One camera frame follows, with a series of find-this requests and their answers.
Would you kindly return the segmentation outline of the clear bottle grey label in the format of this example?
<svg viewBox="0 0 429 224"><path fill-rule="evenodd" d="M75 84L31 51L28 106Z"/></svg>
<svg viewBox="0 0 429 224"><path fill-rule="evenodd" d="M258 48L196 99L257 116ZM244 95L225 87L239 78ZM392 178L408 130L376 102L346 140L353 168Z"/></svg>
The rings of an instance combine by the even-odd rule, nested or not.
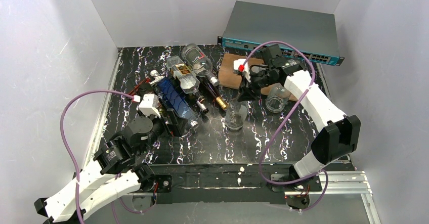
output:
<svg viewBox="0 0 429 224"><path fill-rule="evenodd" d="M213 73L211 60L198 45L194 43L186 45L181 51L181 56L197 77L207 79L213 86L219 85L220 82Z"/></svg>

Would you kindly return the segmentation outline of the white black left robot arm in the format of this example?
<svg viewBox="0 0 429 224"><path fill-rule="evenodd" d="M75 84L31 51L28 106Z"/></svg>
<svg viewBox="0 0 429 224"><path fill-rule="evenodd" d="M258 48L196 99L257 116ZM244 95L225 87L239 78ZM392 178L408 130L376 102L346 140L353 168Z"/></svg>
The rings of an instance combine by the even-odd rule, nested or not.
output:
<svg viewBox="0 0 429 224"><path fill-rule="evenodd" d="M62 190L49 198L39 198L34 207L46 223L78 223L104 205L134 191L156 194L160 181L147 163L138 163L164 132L181 137L188 120L173 109L166 117L141 115L99 147L90 161Z"/></svg>

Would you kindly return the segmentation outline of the clear bottle gold label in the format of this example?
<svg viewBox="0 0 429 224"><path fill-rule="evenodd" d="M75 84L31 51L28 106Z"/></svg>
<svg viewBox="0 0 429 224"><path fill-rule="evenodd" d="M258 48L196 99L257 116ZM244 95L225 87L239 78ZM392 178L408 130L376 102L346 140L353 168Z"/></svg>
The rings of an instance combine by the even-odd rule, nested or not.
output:
<svg viewBox="0 0 429 224"><path fill-rule="evenodd" d="M199 92L200 81L179 56L168 57L166 67L170 70L173 78L179 81L184 93L197 94Z"/></svg>

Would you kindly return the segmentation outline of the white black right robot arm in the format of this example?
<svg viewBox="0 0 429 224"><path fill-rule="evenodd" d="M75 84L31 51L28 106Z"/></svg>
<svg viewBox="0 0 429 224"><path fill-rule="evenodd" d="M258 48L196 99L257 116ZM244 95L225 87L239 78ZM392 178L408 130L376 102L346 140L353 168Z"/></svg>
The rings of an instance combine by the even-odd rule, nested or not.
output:
<svg viewBox="0 0 429 224"><path fill-rule="evenodd" d="M325 166L357 149L361 121L356 115L348 116L336 107L320 90L315 81L315 69L302 52L295 50L299 58L283 56L281 42L269 41L257 46L263 64L255 72L248 60L233 62L233 71L241 76L238 101L255 100L262 88L281 84L297 98L294 111L302 105L316 125L318 135L311 144L310 152L289 168L284 182L265 179L274 185L300 183L318 174Z"/></svg>

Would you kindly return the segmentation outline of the clear round glass bottle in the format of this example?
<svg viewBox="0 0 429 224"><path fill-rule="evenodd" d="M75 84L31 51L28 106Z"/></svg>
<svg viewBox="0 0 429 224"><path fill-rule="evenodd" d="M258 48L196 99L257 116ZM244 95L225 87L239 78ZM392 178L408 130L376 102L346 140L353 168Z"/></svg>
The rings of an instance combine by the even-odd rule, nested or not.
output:
<svg viewBox="0 0 429 224"><path fill-rule="evenodd" d="M287 105L291 92L277 83L273 85L266 98L265 106L272 113L280 113Z"/></svg>

